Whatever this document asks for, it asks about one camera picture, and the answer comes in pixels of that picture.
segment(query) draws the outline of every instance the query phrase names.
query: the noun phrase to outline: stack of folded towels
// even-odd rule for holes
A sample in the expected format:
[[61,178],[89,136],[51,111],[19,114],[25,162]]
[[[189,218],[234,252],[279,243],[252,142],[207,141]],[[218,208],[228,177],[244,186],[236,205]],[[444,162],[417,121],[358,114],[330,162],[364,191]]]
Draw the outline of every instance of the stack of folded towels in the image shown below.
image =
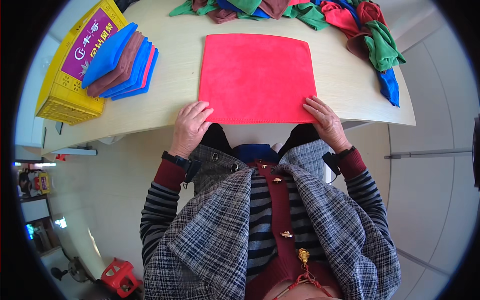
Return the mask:
[[112,100],[148,92],[158,49],[130,23],[96,52],[82,81],[90,97]]

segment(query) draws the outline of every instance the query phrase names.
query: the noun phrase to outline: red sleeve cuff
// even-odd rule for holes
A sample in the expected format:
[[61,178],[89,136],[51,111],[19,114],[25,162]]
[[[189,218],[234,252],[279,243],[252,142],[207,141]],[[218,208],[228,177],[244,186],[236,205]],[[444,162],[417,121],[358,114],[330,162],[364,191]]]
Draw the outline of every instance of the red sleeve cuff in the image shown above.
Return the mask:
[[153,181],[172,191],[180,192],[181,183],[185,180],[185,171],[174,163],[162,159]]
[[345,177],[345,180],[357,177],[367,169],[367,166],[363,163],[360,152],[357,149],[339,160],[338,167],[340,168],[343,177]]

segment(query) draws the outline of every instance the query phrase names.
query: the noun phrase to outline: pile of towels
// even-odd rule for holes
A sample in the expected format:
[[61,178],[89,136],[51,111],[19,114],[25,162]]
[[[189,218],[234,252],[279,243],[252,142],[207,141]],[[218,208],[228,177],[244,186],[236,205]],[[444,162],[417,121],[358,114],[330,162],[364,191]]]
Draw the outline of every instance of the pile of towels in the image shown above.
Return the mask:
[[158,49],[130,23],[107,39],[82,81],[90,97],[118,100],[148,92]]
[[347,36],[347,49],[369,60],[377,71],[380,92],[394,106],[398,83],[393,66],[405,63],[378,4],[370,0],[186,0],[169,15],[208,15],[218,24],[234,19],[297,18],[315,30],[330,25]]

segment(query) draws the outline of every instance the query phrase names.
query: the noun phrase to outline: checkered coat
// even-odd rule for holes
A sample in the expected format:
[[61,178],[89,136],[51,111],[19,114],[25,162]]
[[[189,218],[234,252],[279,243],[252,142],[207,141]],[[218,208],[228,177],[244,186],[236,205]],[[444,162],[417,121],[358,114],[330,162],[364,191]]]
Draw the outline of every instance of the checkered coat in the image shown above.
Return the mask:
[[[322,181],[327,149],[321,140],[292,148],[274,170],[293,177],[345,299],[388,299],[400,285],[396,250],[355,201]],[[253,169],[202,145],[192,158],[204,162],[196,195],[145,269],[145,299],[244,299]]]

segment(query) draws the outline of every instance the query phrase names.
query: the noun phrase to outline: hand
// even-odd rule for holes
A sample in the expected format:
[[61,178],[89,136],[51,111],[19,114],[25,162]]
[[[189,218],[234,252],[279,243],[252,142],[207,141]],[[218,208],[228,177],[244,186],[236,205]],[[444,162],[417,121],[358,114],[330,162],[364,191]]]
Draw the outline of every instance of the hand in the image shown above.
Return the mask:
[[188,159],[212,124],[205,122],[205,119],[213,112],[213,108],[205,109],[208,105],[208,102],[198,101],[180,109],[173,130],[172,147],[168,154]]
[[319,98],[313,96],[313,99],[307,98],[307,104],[303,104],[303,108],[311,113],[318,123],[313,126],[318,135],[325,141],[335,153],[352,148],[343,131],[342,122],[333,110]]

